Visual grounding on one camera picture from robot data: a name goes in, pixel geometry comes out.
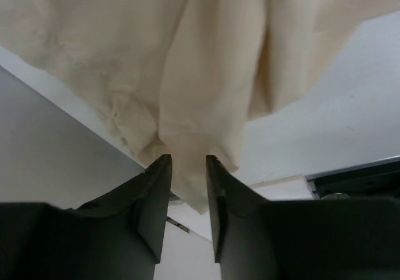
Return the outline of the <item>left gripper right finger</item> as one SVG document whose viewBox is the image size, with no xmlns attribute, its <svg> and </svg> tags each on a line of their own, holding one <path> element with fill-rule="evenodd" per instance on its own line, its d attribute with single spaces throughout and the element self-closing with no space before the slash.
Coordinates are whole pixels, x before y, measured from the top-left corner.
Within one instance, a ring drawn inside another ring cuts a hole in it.
<svg viewBox="0 0 400 280">
<path fill-rule="evenodd" d="M 214 258 L 220 263 L 229 217 L 246 218 L 268 200 L 235 178 L 214 155 L 206 156 L 206 172 Z"/>
</svg>

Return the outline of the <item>beige trousers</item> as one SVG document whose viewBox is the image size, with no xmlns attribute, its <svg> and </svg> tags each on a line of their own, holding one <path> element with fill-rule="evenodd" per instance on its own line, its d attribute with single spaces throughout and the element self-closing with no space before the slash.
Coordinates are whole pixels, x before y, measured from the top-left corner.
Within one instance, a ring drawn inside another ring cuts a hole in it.
<svg viewBox="0 0 400 280">
<path fill-rule="evenodd" d="M 1 45 L 62 81 L 172 192 L 208 210 L 205 158 L 301 99 L 359 25 L 399 0 L 1 0 Z"/>
</svg>

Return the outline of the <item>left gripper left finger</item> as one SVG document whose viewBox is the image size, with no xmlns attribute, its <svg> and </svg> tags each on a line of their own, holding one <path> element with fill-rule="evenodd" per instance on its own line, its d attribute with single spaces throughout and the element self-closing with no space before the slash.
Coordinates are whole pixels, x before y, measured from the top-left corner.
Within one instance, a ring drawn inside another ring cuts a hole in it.
<svg viewBox="0 0 400 280">
<path fill-rule="evenodd" d="M 86 263 L 159 263 L 171 177 L 172 157 L 162 155 L 117 188 L 70 210 L 69 252 Z"/>
</svg>

